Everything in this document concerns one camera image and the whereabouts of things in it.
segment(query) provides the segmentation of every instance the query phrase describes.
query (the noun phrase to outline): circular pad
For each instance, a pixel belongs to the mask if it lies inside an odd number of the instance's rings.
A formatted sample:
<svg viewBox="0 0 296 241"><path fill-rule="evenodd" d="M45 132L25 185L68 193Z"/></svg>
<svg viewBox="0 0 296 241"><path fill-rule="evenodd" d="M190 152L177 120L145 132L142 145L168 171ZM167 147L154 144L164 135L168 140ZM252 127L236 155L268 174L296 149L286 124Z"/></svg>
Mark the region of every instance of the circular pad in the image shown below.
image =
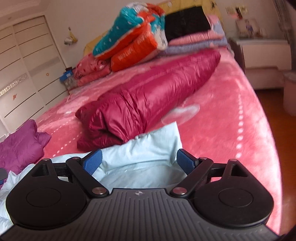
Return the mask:
<svg viewBox="0 0 296 241"><path fill-rule="evenodd" d="M233 177L205 184L196 190L194 206L207 220L227 228L266 223L273 199L258 181Z"/></svg>
<svg viewBox="0 0 296 241"><path fill-rule="evenodd" d="M41 230L75 220L85 205L86 196L82 189L57 177L28 176L16 185L6 201L14 224Z"/></svg>
<svg viewBox="0 0 296 241"><path fill-rule="evenodd" d="M219 193L219 199L229 207L246 207L253 201L253 196L243 189L227 188Z"/></svg>

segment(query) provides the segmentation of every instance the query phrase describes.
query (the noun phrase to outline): logo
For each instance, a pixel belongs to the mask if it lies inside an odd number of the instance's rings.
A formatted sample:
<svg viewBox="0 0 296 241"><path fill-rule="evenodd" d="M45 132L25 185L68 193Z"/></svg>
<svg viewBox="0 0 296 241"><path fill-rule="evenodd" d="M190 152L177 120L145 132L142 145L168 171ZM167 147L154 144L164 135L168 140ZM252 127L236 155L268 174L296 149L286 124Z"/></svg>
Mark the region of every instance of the logo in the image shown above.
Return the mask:
<svg viewBox="0 0 296 241"><path fill-rule="evenodd" d="M135 194L136 194L137 196L140 196L140 195L142 195L142 194L144 194L144 193L141 192L141 191L137 191L137 192L135 192Z"/></svg>

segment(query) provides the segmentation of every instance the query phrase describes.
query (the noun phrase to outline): photo frame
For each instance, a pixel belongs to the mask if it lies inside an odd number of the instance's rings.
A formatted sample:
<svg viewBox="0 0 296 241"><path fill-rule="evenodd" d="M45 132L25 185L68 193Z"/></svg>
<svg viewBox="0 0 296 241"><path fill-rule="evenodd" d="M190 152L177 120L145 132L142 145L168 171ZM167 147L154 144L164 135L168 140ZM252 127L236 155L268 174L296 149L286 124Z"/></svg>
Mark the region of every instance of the photo frame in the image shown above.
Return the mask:
<svg viewBox="0 0 296 241"><path fill-rule="evenodd" d="M240 37L253 38L260 34L260 28L254 18L238 19L237 27Z"/></svg>

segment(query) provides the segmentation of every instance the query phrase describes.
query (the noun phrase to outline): bed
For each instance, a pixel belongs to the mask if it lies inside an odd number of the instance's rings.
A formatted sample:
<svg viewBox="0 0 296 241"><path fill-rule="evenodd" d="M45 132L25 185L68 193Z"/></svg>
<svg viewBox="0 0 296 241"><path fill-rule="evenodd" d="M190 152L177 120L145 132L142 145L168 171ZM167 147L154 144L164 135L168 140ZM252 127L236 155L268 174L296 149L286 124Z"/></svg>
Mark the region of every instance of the bed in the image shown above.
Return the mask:
<svg viewBox="0 0 296 241"><path fill-rule="evenodd" d="M268 226L279 232L281 223L281 172L273 136L264 111L243 71L231 53L218 48L221 60L208 82L148 131L176 121L183 148L196 157L219 163L236 158L267 188L274 199ZM38 131L52 138L45 157L80 153L77 139L83 134L76 110L133 76L186 55L162 57L94 81L73 92L36 122Z"/></svg>

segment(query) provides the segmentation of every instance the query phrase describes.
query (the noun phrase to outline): ribbed black surface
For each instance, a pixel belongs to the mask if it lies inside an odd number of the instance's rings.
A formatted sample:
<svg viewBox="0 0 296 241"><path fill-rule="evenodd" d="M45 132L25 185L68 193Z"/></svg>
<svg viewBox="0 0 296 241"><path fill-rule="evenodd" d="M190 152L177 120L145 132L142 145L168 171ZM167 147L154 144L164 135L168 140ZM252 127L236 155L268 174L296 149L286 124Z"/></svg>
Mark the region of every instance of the ribbed black surface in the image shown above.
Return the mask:
<svg viewBox="0 0 296 241"><path fill-rule="evenodd" d="M187 200L170 197L164 189L114 189L110 196L92 200L82 216L64 227L34 231L13 226L1 238L3 241L274 241L278 236L264 225L243 231L215 227L200 218Z"/></svg>

